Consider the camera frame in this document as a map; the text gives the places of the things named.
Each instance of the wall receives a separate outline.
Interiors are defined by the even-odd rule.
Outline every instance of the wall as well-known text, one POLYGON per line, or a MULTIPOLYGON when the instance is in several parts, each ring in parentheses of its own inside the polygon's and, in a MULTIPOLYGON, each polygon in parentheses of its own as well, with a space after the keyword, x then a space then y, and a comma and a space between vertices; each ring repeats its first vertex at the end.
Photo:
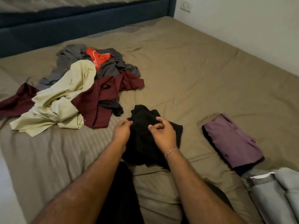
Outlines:
POLYGON ((174 18, 299 75, 299 0, 190 0, 174 18))

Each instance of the person's left hand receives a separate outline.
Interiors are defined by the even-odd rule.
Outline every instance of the person's left hand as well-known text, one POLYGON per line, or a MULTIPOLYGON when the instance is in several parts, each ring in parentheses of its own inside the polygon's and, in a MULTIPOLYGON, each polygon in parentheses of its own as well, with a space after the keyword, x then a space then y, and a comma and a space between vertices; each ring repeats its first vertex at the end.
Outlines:
POLYGON ((126 150, 126 143, 130 137, 130 126, 133 121, 127 119, 119 121, 113 131, 112 143, 117 144, 122 149, 122 153, 126 150))

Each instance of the electrical outlet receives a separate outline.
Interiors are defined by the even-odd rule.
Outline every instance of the electrical outlet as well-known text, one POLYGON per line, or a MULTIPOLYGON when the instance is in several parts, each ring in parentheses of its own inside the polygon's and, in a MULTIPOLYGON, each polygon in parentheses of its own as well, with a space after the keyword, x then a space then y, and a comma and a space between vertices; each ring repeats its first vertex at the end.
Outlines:
POLYGON ((190 12, 192 8, 192 3, 188 0, 182 0, 181 9, 190 12))

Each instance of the bed frame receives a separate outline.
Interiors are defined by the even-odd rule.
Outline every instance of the bed frame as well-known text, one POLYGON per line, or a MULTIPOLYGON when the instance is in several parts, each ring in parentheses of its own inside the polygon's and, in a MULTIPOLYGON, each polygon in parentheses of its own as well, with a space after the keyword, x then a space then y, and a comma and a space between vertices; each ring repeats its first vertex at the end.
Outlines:
POLYGON ((0 14, 0 58, 163 16, 176 0, 141 0, 0 14))

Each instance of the hand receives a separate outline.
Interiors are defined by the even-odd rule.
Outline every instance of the hand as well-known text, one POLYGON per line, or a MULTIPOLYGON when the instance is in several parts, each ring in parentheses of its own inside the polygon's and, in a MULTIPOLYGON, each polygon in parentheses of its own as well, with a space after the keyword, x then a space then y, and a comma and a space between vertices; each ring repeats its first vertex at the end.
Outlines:
POLYGON ((156 120, 162 123, 157 123, 154 126, 149 125, 148 129, 152 133, 158 148, 166 155, 170 150, 176 148, 176 132, 166 119, 156 117, 156 120))
POLYGON ((114 127, 112 143, 118 145, 121 148, 122 153, 126 150, 126 143, 130 137, 130 126, 132 123, 133 121, 125 119, 119 121, 114 127))

